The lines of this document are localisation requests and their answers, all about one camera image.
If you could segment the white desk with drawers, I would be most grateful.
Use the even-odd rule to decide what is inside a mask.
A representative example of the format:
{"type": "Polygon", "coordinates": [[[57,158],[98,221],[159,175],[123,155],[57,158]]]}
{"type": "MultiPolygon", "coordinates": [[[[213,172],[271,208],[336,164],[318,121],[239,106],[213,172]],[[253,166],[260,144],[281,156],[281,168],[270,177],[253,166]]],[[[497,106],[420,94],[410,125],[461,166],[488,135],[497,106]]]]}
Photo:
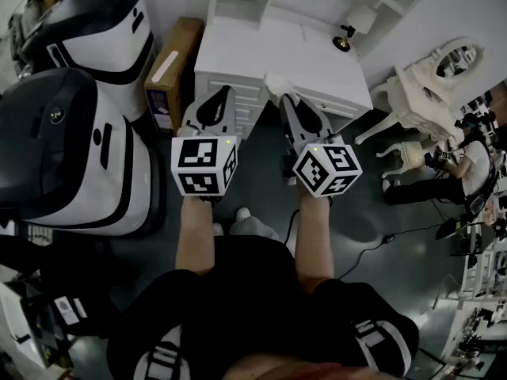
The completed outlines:
{"type": "Polygon", "coordinates": [[[266,72],[288,79],[327,112],[337,129],[372,109],[365,56],[418,0],[210,0],[194,68],[196,93],[229,85],[236,91],[236,132],[246,139],[268,100],[266,72]],[[367,35],[356,33],[349,52],[333,45],[345,36],[349,12],[377,12],[367,35]]]}

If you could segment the person's black printed shirt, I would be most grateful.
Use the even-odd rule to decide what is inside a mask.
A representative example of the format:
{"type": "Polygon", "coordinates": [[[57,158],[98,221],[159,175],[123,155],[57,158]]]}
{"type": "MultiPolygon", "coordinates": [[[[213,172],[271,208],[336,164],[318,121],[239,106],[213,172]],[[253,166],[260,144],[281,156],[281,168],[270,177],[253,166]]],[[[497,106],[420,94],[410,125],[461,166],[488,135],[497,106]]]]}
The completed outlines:
{"type": "Polygon", "coordinates": [[[272,380],[384,380],[407,373],[418,343],[372,286],[327,279],[307,294],[285,245],[222,236],[209,273],[173,270],[139,294],[107,361],[114,380],[223,380],[258,356],[282,359],[272,380]]]}

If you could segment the brass desk lamp white shade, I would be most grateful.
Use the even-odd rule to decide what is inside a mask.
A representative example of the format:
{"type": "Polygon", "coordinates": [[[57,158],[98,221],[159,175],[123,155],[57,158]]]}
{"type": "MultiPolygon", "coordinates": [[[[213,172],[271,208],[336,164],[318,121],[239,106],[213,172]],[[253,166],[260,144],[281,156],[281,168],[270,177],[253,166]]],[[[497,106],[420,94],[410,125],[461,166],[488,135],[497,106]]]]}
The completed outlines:
{"type": "Polygon", "coordinates": [[[340,51],[349,52],[351,49],[351,39],[356,33],[367,35],[371,30],[377,12],[371,7],[363,4],[353,8],[346,17],[346,25],[340,28],[345,31],[345,36],[335,36],[332,40],[333,45],[340,51]]]}

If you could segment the white ornate stool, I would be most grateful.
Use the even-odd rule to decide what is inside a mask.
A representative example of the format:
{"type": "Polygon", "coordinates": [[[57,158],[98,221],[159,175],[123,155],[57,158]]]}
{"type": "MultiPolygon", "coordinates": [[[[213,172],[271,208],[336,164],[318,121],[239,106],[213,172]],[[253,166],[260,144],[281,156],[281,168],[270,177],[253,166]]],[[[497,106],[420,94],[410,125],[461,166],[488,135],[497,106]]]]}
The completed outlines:
{"type": "Polygon", "coordinates": [[[422,149],[421,143],[416,141],[395,143],[384,152],[377,153],[375,156],[377,158],[384,158],[395,151],[399,152],[402,165],[398,169],[383,173],[382,179],[386,179],[389,176],[401,175],[412,169],[420,169],[425,165],[425,151],[422,149]]]}

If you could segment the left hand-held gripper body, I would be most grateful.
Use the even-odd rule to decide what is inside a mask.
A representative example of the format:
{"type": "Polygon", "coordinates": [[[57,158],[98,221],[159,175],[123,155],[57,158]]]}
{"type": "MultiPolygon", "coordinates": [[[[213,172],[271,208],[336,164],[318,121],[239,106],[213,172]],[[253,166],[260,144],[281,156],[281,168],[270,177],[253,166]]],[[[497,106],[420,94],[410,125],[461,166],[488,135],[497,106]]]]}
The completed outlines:
{"type": "Polygon", "coordinates": [[[172,138],[170,169],[183,196],[225,195],[238,166],[238,139],[184,126],[172,138]]]}

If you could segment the black equipment case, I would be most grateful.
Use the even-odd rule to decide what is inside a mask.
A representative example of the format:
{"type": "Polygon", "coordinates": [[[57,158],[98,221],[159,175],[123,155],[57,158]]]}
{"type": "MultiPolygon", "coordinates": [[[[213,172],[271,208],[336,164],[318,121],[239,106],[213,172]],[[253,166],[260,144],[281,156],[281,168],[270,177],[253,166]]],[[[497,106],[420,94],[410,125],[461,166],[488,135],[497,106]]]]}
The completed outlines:
{"type": "Polygon", "coordinates": [[[110,337],[120,319],[110,291],[114,255],[110,241],[65,233],[47,246],[0,234],[0,264],[22,274],[40,272],[40,289],[67,333],[110,337]]]}

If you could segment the white black mobile robot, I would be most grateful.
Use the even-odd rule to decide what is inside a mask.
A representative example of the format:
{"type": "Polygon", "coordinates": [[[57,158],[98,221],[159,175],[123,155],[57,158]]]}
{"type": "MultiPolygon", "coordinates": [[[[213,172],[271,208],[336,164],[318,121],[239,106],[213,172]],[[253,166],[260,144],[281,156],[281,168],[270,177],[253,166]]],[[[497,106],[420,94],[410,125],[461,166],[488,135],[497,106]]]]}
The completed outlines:
{"type": "Polygon", "coordinates": [[[21,57],[35,72],[84,70],[132,123],[147,110],[154,35],[144,0],[62,0],[25,38],[21,57]]]}
{"type": "Polygon", "coordinates": [[[162,155],[85,71],[55,68],[0,93],[0,224],[152,234],[166,209],[162,155]]]}

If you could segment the black office chair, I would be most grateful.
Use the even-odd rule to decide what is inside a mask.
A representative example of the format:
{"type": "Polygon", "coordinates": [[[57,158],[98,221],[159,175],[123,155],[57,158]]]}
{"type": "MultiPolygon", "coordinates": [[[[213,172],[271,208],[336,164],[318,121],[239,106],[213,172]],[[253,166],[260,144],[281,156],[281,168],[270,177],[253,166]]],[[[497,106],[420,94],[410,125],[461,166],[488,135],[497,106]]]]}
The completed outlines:
{"type": "Polygon", "coordinates": [[[469,235],[468,245],[464,245],[460,250],[452,253],[452,256],[479,255],[494,242],[496,238],[494,228],[478,220],[486,202],[487,199],[484,195],[468,199],[465,203],[466,212],[464,214],[450,218],[439,226],[435,236],[438,241],[454,236],[469,235]]]}

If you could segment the person's right forearm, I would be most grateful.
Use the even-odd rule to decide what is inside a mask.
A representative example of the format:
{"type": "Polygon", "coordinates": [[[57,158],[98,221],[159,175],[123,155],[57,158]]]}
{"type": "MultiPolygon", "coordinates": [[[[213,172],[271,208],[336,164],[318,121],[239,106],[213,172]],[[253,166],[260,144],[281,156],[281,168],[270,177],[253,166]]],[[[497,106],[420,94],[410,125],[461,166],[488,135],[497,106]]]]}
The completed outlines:
{"type": "Polygon", "coordinates": [[[295,271],[303,291],[311,295],[322,282],[334,278],[334,256],[330,245],[330,202],[315,198],[303,183],[297,183],[299,217],[295,243],[295,271]]]}

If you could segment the white ornate vanity table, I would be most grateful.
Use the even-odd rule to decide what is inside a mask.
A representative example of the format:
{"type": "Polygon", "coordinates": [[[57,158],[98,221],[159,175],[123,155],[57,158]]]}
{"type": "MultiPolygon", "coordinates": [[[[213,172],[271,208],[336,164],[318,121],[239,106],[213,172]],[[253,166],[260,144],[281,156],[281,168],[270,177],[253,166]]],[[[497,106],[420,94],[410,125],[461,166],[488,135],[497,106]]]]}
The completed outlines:
{"type": "Polygon", "coordinates": [[[467,37],[449,41],[420,61],[402,69],[370,91],[377,109],[387,116],[355,138],[360,145],[373,135],[400,124],[417,129],[434,142],[463,141],[452,116],[453,95],[466,86],[482,66],[485,48],[467,37]]]}

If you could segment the white storage rack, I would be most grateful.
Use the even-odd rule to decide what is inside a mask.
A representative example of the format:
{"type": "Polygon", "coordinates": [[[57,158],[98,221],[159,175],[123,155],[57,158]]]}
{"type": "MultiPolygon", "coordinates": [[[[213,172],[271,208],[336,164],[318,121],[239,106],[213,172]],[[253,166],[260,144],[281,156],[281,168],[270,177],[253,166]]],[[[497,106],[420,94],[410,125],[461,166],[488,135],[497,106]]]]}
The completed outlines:
{"type": "Polygon", "coordinates": [[[443,283],[433,309],[451,307],[454,316],[448,338],[440,354],[446,367],[468,366],[478,362],[476,342],[488,325],[507,314],[507,238],[494,242],[479,255],[464,257],[462,279],[449,290],[443,283]]]}

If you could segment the white cloth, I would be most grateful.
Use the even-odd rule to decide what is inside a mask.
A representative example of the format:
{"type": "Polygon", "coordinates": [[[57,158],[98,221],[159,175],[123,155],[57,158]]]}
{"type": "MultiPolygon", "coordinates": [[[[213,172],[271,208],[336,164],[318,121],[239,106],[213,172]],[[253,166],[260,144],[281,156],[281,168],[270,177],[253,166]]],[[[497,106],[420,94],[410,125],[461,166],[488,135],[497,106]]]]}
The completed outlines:
{"type": "Polygon", "coordinates": [[[277,98],[297,93],[294,85],[288,79],[271,71],[265,73],[264,85],[269,93],[277,98]]]}

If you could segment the brown cardboard box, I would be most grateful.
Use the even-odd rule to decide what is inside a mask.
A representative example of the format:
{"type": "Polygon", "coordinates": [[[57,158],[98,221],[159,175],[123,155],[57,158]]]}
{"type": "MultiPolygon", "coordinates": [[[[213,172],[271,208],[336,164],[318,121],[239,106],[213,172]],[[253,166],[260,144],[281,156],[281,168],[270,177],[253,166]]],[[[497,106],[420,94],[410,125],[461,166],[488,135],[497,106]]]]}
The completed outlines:
{"type": "Polygon", "coordinates": [[[177,132],[195,99],[194,67],[203,34],[201,19],[180,17],[145,80],[148,107],[164,133],[177,132]]]}

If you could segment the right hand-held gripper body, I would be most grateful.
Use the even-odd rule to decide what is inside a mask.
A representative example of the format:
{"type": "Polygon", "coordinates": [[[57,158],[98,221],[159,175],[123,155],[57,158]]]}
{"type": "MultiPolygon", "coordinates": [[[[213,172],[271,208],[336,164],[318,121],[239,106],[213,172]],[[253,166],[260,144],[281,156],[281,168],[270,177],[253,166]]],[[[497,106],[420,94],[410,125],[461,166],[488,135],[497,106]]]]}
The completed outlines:
{"type": "Polygon", "coordinates": [[[295,149],[289,133],[285,137],[290,144],[281,158],[285,186],[301,182],[315,198],[332,197],[345,193],[363,172],[353,148],[339,133],[304,142],[300,150],[295,149]]]}

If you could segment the person's left forearm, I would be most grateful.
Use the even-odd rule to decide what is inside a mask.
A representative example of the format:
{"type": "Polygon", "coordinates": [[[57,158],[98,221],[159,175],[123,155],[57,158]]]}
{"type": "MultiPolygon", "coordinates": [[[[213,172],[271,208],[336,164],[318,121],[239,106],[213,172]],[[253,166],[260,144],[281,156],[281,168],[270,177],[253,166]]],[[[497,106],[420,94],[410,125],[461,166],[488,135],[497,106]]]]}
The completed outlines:
{"type": "Polygon", "coordinates": [[[212,205],[198,197],[185,197],[175,268],[203,276],[215,266],[212,205]]]}

